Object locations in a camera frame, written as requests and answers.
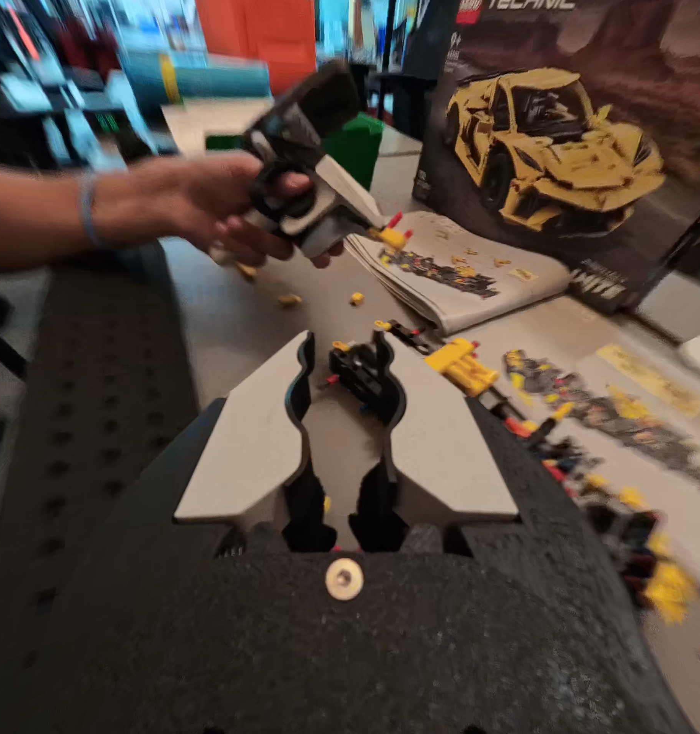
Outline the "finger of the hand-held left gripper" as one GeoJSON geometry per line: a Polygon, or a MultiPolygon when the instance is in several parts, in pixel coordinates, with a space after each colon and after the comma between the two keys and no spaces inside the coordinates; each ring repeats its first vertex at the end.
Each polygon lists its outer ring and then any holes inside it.
{"type": "Polygon", "coordinates": [[[322,219],[310,225],[300,237],[300,252],[308,259],[318,258],[351,234],[346,219],[322,219]]]}
{"type": "Polygon", "coordinates": [[[324,155],[318,161],[315,172],[343,201],[361,215],[366,228],[381,230],[385,227],[386,217],[375,198],[331,155],[324,155]]]}

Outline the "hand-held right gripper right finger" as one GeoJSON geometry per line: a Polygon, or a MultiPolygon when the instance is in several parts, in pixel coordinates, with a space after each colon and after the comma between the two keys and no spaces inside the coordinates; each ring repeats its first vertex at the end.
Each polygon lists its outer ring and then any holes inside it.
{"type": "Polygon", "coordinates": [[[418,526],[441,534],[515,523],[513,498],[469,398],[421,355],[374,332],[382,450],[348,522],[363,552],[396,552],[418,526]]]}

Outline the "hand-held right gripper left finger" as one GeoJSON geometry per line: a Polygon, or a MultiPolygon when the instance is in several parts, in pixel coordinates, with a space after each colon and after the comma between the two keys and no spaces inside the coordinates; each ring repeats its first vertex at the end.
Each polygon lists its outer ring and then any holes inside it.
{"type": "Polygon", "coordinates": [[[175,511],[179,524],[271,524],[293,552],[327,552],[326,493],[303,420],[315,335],[300,332],[231,390],[175,511]]]}

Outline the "yellow black lego car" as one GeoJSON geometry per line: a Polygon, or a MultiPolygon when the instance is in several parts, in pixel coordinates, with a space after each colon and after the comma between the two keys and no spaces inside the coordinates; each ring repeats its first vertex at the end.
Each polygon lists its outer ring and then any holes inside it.
{"type": "Polygon", "coordinates": [[[667,623],[682,623],[689,604],[696,598],[696,584],[676,563],[671,538],[663,529],[665,517],[635,487],[618,487],[598,474],[604,462],[572,437],[553,440],[552,432],[566,418],[583,426],[603,429],[612,437],[656,438],[648,409],[622,390],[609,388],[605,398],[580,390],[576,373],[564,373],[546,361],[529,359],[520,349],[503,355],[503,368],[510,387],[522,399],[544,398],[549,415],[540,423],[531,421],[495,383],[500,372],[477,359],[479,343],[464,338],[437,349],[423,338],[422,331],[396,320],[377,320],[375,331],[394,336],[418,353],[436,374],[449,381],[465,397],[487,402],[488,411],[534,455],[565,493],[581,507],[597,534],[608,547],[633,601],[657,611],[667,623]]]}

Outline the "lego instruction booklet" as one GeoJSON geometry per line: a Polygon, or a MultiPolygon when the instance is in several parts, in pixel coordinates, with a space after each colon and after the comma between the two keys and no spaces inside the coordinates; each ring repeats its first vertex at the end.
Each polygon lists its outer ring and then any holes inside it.
{"type": "Polygon", "coordinates": [[[661,511],[668,549],[700,585],[700,379],[662,349],[564,295],[569,272],[551,258],[482,239],[426,212],[400,223],[395,251],[369,236],[345,246],[445,341],[476,341],[497,390],[524,418],[574,408],[572,436],[613,488],[661,511]]]}

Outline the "black lego set box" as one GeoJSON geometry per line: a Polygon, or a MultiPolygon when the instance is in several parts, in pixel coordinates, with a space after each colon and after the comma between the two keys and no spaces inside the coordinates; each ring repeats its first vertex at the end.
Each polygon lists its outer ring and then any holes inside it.
{"type": "Polygon", "coordinates": [[[453,8],[414,198],[606,312],[700,277],[700,1],[453,8]]]}

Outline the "person's left hand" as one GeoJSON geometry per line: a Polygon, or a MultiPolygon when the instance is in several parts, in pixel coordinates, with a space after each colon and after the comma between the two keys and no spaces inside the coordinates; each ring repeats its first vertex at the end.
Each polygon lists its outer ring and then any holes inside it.
{"type": "Polygon", "coordinates": [[[91,205],[102,244],[129,247],[180,237],[218,260],[262,267],[289,261],[296,246],[251,224],[246,214],[263,163],[250,153],[152,158],[97,179],[91,205]]]}

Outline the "green storage bin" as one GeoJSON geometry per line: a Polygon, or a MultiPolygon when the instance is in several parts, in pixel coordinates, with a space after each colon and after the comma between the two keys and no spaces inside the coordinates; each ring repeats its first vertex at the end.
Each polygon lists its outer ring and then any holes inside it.
{"type": "Polygon", "coordinates": [[[383,124],[360,113],[337,132],[319,141],[319,146],[302,148],[281,136],[286,121],[278,112],[268,112],[244,133],[205,133],[207,151],[244,151],[265,163],[287,164],[290,170],[308,173],[318,161],[330,156],[356,183],[369,190],[382,142],[383,124]]]}

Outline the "white paper stack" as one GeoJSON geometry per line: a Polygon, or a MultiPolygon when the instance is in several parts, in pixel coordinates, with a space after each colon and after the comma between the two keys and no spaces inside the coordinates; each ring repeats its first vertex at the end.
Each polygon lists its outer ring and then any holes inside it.
{"type": "Polygon", "coordinates": [[[162,105],[161,112],[179,153],[198,156],[208,136],[242,136],[272,105],[271,97],[190,97],[162,105]]]}

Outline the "blue wrapped roll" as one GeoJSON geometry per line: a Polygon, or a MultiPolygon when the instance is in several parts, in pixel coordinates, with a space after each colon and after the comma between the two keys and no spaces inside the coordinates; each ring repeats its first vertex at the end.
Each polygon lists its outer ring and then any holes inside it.
{"type": "Polygon", "coordinates": [[[174,69],[180,98],[272,96],[268,67],[261,61],[175,50],[126,50],[119,60],[143,108],[170,104],[162,77],[163,60],[174,69]]]}

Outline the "orange felt bag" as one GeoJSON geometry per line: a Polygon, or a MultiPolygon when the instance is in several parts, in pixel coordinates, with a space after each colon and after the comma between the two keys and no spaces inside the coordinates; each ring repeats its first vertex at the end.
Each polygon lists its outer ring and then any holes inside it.
{"type": "Polygon", "coordinates": [[[317,69],[313,1],[196,1],[211,54],[266,64],[275,95],[317,69]]]}

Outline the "black perforated mat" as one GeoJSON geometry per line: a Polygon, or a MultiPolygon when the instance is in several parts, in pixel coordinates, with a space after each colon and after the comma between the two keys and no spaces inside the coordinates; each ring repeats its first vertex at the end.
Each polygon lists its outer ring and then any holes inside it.
{"type": "Polygon", "coordinates": [[[57,266],[0,454],[0,732],[91,537],[197,413],[162,246],[57,266]]]}

